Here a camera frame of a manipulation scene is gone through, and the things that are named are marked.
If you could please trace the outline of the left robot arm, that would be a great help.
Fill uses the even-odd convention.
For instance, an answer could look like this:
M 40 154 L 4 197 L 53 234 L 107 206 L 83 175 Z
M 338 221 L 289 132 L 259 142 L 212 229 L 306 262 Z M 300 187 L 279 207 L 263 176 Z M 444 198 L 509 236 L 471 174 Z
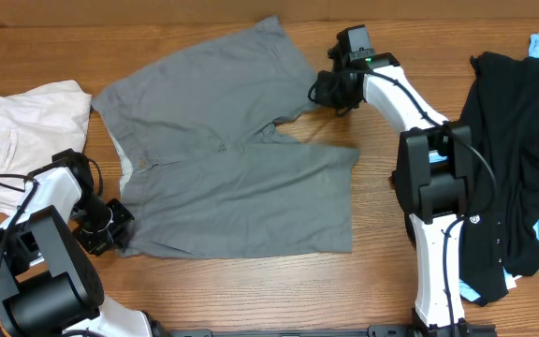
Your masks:
M 127 245 L 134 217 L 104 201 L 93 161 L 67 149 L 21 177 L 0 225 L 0 336 L 154 336 L 161 323 L 108 296 L 91 256 Z

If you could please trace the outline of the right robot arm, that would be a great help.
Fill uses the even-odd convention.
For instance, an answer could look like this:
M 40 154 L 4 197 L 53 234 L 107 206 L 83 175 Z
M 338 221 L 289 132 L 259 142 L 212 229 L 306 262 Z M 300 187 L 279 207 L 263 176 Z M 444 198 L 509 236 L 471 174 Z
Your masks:
M 374 49 L 366 26 L 348 27 L 336 39 L 328 50 L 332 69 L 318 73 L 308 98 L 338 117 L 369 103 L 399 134 L 391 181 L 417 260 L 411 323 L 371 325 L 367 335 L 496 335 L 494 326 L 466 320 L 459 289 L 460 234 L 473 195 L 473 164 L 486 162 L 472 145 L 470 127 L 433 109 L 395 56 Z

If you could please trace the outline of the grey shorts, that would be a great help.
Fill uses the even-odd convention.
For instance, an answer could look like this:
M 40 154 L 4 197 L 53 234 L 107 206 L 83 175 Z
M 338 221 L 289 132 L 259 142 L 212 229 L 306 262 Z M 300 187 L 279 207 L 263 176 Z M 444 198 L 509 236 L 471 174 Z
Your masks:
M 348 253 L 357 149 L 279 132 L 314 108 L 313 68 L 276 17 L 177 51 L 94 100 L 133 214 L 123 256 Z

